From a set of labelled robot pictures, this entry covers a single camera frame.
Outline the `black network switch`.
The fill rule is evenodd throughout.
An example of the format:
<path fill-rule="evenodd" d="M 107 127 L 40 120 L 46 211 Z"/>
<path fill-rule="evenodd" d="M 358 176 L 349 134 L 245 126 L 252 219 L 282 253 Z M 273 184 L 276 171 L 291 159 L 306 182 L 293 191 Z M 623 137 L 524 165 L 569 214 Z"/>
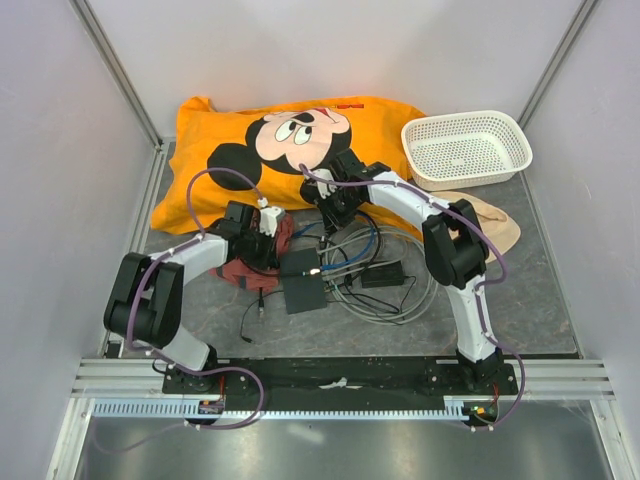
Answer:
<path fill-rule="evenodd" d="M 327 307 L 319 257 L 314 248 L 285 253 L 280 260 L 280 280 L 289 315 Z"/>

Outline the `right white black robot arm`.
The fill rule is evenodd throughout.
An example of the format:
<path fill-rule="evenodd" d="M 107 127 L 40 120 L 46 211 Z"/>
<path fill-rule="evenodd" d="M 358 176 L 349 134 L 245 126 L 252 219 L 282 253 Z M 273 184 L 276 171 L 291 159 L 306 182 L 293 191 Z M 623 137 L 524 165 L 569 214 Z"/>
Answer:
<path fill-rule="evenodd" d="M 467 392 L 483 392 L 503 365 L 485 295 L 486 262 L 496 251 L 467 200 L 444 201 L 404 180 L 388 166 L 365 165 L 351 150 L 327 170 L 299 169 L 303 190 L 330 227 L 343 228 L 368 203 L 421 231 L 426 267 L 446 291 L 457 330 L 458 381 Z"/>

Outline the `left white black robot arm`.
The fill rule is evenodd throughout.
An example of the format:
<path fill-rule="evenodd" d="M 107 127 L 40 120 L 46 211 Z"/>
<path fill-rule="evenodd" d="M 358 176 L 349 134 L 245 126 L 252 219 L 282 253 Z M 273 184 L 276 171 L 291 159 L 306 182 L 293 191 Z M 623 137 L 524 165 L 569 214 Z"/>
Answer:
<path fill-rule="evenodd" d="M 200 275 L 241 260 L 257 270 L 277 263 L 276 235 L 285 210 L 235 201 L 192 239 L 151 255 L 130 252 L 120 263 L 103 316 L 131 348 L 149 348 L 185 368 L 185 382 L 208 393 L 219 382 L 215 349 L 182 326 L 183 290 Z"/>

